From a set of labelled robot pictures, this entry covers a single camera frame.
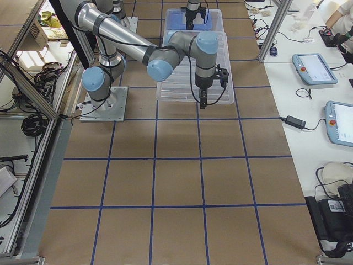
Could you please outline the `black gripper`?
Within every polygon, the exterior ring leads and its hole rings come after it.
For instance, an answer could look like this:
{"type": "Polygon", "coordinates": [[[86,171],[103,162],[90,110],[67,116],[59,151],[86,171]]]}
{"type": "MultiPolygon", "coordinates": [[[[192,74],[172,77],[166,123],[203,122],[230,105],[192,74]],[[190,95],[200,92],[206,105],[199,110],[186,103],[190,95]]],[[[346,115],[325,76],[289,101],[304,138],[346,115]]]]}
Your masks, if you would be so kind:
{"type": "Polygon", "coordinates": [[[190,10],[186,9],[185,18],[186,18],[186,27],[193,28],[194,27],[194,19],[196,18],[198,13],[198,9],[190,10]]]}
{"type": "Polygon", "coordinates": [[[210,88],[210,78],[195,76],[195,84],[199,88],[200,108],[205,109],[207,107],[207,90],[210,88]]]}

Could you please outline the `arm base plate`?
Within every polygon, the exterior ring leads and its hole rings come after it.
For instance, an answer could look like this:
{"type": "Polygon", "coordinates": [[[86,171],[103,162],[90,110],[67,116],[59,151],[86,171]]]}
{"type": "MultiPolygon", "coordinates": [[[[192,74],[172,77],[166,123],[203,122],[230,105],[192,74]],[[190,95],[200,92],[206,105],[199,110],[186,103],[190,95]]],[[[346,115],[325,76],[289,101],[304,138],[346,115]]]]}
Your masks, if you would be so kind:
{"type": "Polygon", "coordinates": [[[130,29],[132,32],[137,33],[138,18],[137,17],[125,17],[121,20],[123,26],[130,29]]]}
{"type": "Polygon", "coordinates": [[[88,92],[85,95],[87,104],[83,104],[82,112],[79,117],[82,122],[106,122],[124,121],[125,108],[127,101],[128,87],[111,87],[110,97],[100,106],[100,103],[92,101],[88,92]]]}

